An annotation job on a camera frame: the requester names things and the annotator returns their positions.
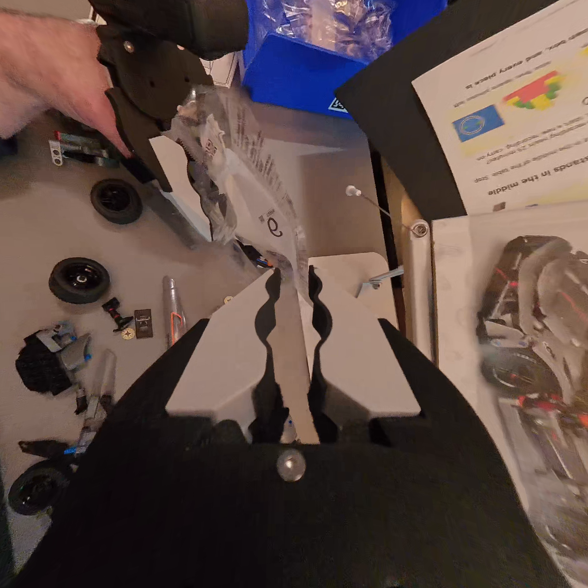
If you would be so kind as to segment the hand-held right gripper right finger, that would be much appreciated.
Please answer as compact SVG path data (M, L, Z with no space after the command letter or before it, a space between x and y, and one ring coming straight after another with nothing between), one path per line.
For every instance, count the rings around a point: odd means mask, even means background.
M420 405L381 321L323 269L309 267L312 370L307 394L320 442L369 436L382 419L416 417Z

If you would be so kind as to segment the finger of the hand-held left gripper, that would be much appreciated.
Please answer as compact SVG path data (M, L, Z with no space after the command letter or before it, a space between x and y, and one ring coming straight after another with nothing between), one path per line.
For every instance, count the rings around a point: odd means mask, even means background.
M237 227L235 210L209 177L206 166L189 159L183 146L166 136L151 138L149 144L169 185L160 191L186 223L190 236L198 235L207 242L232 242Z

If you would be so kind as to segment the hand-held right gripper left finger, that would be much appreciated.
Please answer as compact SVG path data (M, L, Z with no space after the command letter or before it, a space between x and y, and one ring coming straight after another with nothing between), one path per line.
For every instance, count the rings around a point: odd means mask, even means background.
M281 272L272 269L216 311L171 397L171 416L236 422L255 442L280 442L289 410L268 342L276 327Z

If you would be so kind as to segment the plastic bag with lego pieces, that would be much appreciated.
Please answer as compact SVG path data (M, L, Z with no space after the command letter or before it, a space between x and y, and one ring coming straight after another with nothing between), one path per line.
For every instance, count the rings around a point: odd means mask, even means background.
M189 181L212 240L254 247L308 299L305 232L246 98L218 86L194 86L170 133L187 154Z

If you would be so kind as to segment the small black lego connector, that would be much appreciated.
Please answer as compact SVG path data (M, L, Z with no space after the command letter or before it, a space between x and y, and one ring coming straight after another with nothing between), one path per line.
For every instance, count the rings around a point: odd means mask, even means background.
M116 324L114 333L122 333L133 322L133 316L122 316L119 312L120 301L113 297L102 304L102 309L113 319Z

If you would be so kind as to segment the black lego fender assembly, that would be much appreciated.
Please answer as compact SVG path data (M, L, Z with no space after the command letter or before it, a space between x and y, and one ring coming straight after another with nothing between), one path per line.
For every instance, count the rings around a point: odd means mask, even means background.
M91 358L91 334L77 335L69 321L55 322L24 339L15 361L25 387L57 396L77 389L77 371Z

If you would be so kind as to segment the black lego panel blue pin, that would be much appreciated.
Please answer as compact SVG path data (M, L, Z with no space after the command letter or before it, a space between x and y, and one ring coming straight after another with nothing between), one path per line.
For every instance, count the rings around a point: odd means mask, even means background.
M76 446L55 439L21 440L18 446L23 453L45 460L73 459L77 451Z

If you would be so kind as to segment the person's left hand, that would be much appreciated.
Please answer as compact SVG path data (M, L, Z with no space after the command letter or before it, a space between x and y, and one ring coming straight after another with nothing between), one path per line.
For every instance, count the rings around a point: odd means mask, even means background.
M131 153L116 127L96 27L1 9L1 139L55 109Z

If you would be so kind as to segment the white sticker sheet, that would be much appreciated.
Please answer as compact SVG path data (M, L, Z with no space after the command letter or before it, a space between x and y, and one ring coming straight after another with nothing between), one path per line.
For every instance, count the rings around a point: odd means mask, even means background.
M205 72L212 78L213 84L222 88L230 88L233 85L236 73L243 62L243 52L232 52L215 60L201 58Z

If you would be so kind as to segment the white metal stand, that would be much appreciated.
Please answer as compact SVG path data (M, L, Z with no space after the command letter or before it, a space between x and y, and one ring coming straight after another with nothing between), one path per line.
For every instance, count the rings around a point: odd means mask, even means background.
M342 290L357 298L377 318L399 327L392 279L384 279L378 288L364 286L373 277L385 273L387 260L376 252L311 257L315 270L323 270Z

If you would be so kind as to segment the white printed sheet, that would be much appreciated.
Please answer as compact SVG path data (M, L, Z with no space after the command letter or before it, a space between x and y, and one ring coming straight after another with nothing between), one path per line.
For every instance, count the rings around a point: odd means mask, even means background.
M437 364L587 587L587 202L438 220L432 241Z

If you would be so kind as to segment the blue plastic bin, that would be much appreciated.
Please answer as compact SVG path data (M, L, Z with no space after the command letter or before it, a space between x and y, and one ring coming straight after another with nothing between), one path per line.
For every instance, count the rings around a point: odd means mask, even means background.
M430 22L447 1L386 1L394 5L393 45ZM268 31L264 1L246 1L249 39L242 84L251 99L298 111L350 119L335 90L372 62L349 58Z

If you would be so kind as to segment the clear plastic bag bundle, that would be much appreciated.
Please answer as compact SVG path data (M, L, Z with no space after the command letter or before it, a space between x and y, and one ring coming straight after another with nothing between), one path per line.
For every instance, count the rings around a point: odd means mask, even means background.
M372 62L393 47L386 1L264 1L268 31Z

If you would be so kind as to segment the white paper sheet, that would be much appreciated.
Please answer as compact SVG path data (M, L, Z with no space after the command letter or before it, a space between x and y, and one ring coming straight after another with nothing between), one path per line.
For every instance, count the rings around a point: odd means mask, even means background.
M587 1L557 1L412 85L467 214L587 199Z

